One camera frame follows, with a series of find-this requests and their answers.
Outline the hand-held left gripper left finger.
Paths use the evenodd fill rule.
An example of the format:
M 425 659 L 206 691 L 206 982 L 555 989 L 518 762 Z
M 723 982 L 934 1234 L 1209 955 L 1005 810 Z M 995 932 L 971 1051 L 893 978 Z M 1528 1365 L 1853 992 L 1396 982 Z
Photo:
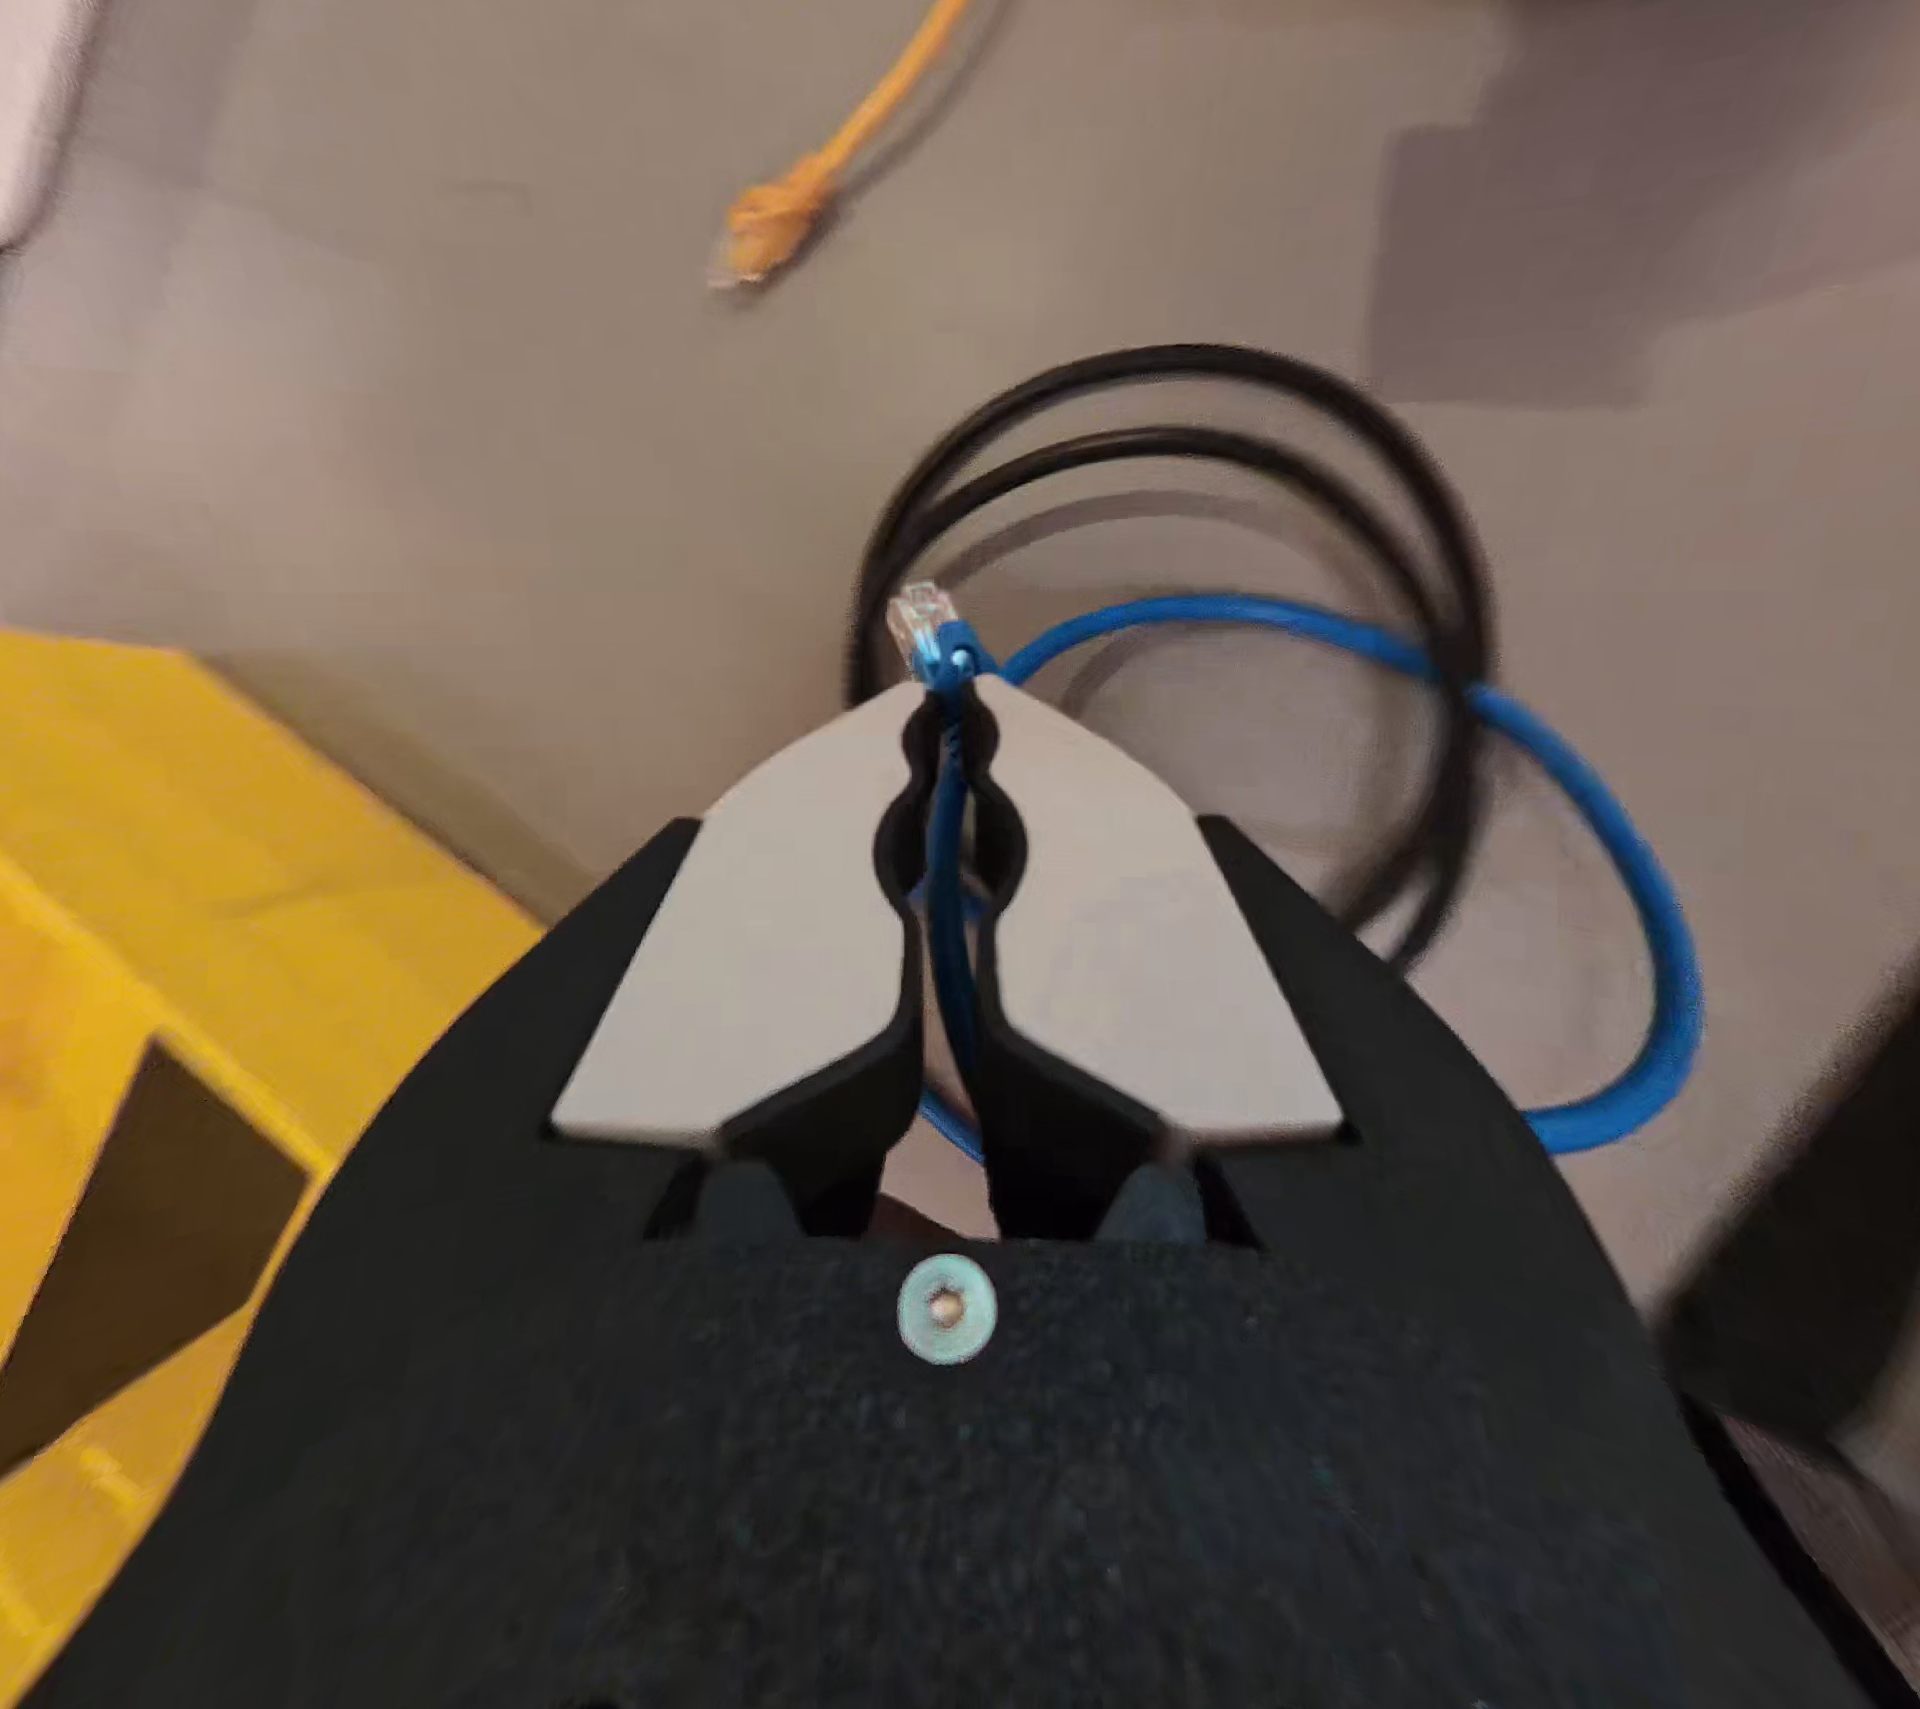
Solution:
M 893 685 L 701 814 L 551 1128 L 780 1175 L 858 1237 L 922 1097 L 922 873 L 939 711 Z

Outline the yellow plastic storage bin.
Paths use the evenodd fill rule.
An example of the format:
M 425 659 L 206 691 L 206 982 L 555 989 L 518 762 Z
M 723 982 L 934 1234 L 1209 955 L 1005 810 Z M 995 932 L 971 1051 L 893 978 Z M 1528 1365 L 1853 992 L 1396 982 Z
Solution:
M 327 1181 L 542 935 L 206 666 L 2 632 L 2 1704 L 168 1501 Z

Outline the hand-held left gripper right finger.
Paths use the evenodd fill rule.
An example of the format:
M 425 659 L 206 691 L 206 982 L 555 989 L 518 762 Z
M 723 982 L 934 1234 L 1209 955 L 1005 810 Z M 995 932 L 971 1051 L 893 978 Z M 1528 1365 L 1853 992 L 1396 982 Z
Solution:
M 1005 1240 L 1088 1240 L 1140 1167 L 1328 1144 L 1340 1104 L 1201 818 L 1005 676 L 971 682 L 974 1048 Z

